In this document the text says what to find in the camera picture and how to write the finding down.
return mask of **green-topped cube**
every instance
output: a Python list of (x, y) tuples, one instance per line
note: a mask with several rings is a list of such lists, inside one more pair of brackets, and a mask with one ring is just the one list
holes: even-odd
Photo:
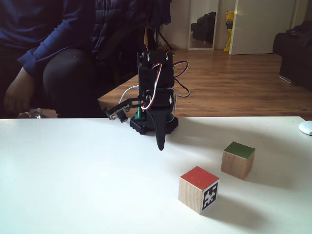
[(245, 179), (253, 167), (255, 148), (232, 142), (223, 152), (221, 171)]

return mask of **wooden cube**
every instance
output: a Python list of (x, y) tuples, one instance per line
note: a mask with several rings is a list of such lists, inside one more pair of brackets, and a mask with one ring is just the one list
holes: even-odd
[(201, 214), (217, 199), (219, 178), (195, 167), (180, 177), (179, 201)]
[(245, 179), (253, 167), (255, 149), (233, 142), (223, 152), (221, 171)]

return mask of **floor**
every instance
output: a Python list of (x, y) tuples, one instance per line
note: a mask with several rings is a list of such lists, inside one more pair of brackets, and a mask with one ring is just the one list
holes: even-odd
[[(281, 57), (277, 55), (231, 56), (222, 50), (179, 50), (175, 61), (180, 60), (190, 64), (180, 81), (192, 93), (189, 98), (178, 99), (178, 117), (301, 116), (312, 120), (312, 92), (279, 78)], [(137, 77), (102, 97), (101, 105), (118, 104), (123, 92), (133, 85), (137, 85)], [(178, 85), (176, 89), (185, 94)], [(126, 98), (136, 94), (131, 91)], [(44, 113), (56, 117), (53, 111)]]
[(193, 33), (190, 33), (190, 48), (211, 49), (212, 47), (211, 43), (193, 39)]

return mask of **wire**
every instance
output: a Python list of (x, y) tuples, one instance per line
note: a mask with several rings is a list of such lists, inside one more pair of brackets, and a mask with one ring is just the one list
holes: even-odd
[(130, 90), (133, 90), (133, 89), (139, 89), (139, 85), (132, 86), (131, 88), (127, 89), (127, 90), (123, 93), (123, 95), (121, 96), (121, 99), (120, 99), (120, 101), (119, 101), (119, 104), (122, 103), (122, 100), (123, 100), (123, 98), (125, 97), (125, 95), (127, 94), (127, 92), (129, 92)]
[(175, 119), (175, 117), (176, 117), (176, 103), (177, 103), (177, 99), (176, 99), (176, 91), (175, 91), (175, 89), (174, 88), (170, 88), (170, 89), (173, 89), (174, 90), (174, 93), (175, 93), (175, 113), (174, 113), (174, 117), (169, 121), (169, 122), (167, 122), (167, 123), (170, 123), (170, 122), (172, 122), (174, 119)]
[(191, 91), (187, 87), (185, 87), (177, 78), (175, 78), (175, 80), (179, 83), (179, 85), (181, 85), (182, 88), (184, 88), (188, 92), (187, 95), (179, 95), (179, 94), (177, 94), (177, 96), (180, 97), (180, 98), (188, 98), (191, 95)]
[(154, 68), (157, 67), (157, 66), (159, 66), (159, 70), (158, 70), (158, 73), (157, 73), (157, 79), (156, 79), (156, 81), (155, 81), (153, 97), (152, 97), (152, 99), (151, 99), (151, 101), (150, 101), (150, 104), (148, 104), (147, 107), (144, 107), (143, 105), (141, 106), (142, 110), (148, 110), (148, 109), (150, 109), (151, 106), (152, 106), (152, 104), (153, 104), (153, 102), (154, 102), (154, 100), (155, 100), (155, 97), (156, 97), (156, 88), (157, 88), (158, 80), (159, 80), (159, 77), (160, 77), (160, 72), (161, 72), (161, 69), (162, 69), (162, 64), (161, 64), (161, 63), (157, 63), (157, 64), (155, 64), (155, 65), (152, 67), (152, 69), (154, 69)]
[(187, 61), (180, 61), (180, 62), (176, 62), (173, 64), (173, 67), (181, 65), (181, 64), (186, 64), (186, 67), (184, 68), (183, 72), (181, 72), (179, 75), (175, 76), (175, 78), (180, 77), (181, 75), (183, 75), (184, 73), (186, 73), (186, 71), (189, 69), (189, 63)]

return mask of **yellow object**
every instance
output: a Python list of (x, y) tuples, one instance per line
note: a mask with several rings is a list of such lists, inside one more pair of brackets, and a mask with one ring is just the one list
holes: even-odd
[(228, 11), (226, 13), (226, 27), (228, 29), (228, 43), (226, 44), (224, 51), (230, 51), (233, 22), (234, 22), (234, 11)]

